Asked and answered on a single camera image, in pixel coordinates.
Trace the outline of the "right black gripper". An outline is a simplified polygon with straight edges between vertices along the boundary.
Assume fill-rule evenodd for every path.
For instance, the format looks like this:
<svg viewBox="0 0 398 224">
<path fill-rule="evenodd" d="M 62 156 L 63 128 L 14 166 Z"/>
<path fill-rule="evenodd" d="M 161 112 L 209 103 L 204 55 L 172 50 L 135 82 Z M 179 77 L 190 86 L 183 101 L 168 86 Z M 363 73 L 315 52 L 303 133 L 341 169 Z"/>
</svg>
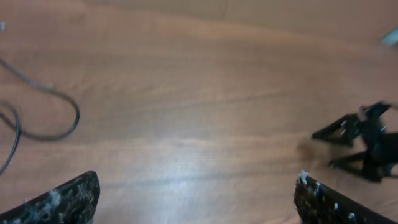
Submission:
<svg viewBox="0 0 398 224">
<path fill-rule="evenodd" d="M 381 120 L 389 109 L 396 110 L 397 106 L 383 101 L 362 106 L 358 115 L 346 114 L 315 131 L 312 139 L 346 147 L 353 147 L 354 140 L 361 134 L 366 145 L 365 152 L 332 159 L 328 166 L 371 182 L 389 177 L 392 168 L 397 165 L 397 133 L 388 133 Z"/>
</svg>

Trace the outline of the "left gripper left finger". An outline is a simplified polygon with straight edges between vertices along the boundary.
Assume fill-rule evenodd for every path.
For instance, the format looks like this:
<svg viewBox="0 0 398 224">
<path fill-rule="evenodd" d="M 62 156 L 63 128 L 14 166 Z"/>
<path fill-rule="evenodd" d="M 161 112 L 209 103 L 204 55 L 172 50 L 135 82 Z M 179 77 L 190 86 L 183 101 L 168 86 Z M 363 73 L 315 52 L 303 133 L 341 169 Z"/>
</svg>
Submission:
<svg viewBox="0 0 398 224">
<path fill-rule="evenodd" d="M 93 223 L 99 198 L 100 182 L 97 173 L 88 171 L 2 213 L 1 223 Z"/>
</svg>

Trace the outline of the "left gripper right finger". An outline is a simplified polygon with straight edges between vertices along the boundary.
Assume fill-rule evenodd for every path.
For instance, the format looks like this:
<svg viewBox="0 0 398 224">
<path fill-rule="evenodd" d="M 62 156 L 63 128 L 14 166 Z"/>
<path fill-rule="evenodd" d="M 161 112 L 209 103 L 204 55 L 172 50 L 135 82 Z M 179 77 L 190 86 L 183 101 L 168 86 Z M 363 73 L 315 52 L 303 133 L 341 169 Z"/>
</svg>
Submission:
<svg viewBox="0 0 398 224">
<path fill-rule="evenodd" d="M 397 224 L 301 171 L 294 204 L 305 224 Z"/>
</svg>

